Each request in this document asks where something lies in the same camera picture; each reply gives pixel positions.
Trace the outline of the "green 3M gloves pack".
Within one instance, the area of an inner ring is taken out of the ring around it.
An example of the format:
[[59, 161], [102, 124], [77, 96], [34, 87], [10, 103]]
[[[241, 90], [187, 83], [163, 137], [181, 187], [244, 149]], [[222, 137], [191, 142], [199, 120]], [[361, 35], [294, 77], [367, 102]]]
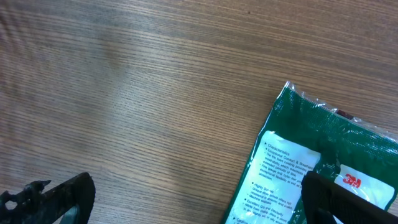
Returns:
[[223, 223], [305, 223], [314, 171], [375, 206], [397, 197], [397, 136], [286, 83], [259, 132]]

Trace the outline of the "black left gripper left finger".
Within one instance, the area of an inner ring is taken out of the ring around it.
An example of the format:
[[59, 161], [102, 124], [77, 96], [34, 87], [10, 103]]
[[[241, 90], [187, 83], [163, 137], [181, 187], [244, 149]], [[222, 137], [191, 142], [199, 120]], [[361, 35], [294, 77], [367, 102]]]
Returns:
[[95, 202], [92, 177], [83, 172], [44, 192], [50, 180], [27, 184], [17, 194], [1, 194], [1, 223], [87, 224]]

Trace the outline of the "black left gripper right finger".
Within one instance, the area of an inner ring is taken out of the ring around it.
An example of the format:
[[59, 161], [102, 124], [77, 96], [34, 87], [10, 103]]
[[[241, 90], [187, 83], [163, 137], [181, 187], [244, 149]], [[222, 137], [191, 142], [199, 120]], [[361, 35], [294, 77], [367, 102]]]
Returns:
[[308, 224], [397, 224], [395, 215], [314, 171], [302, 180], [302, 201]]

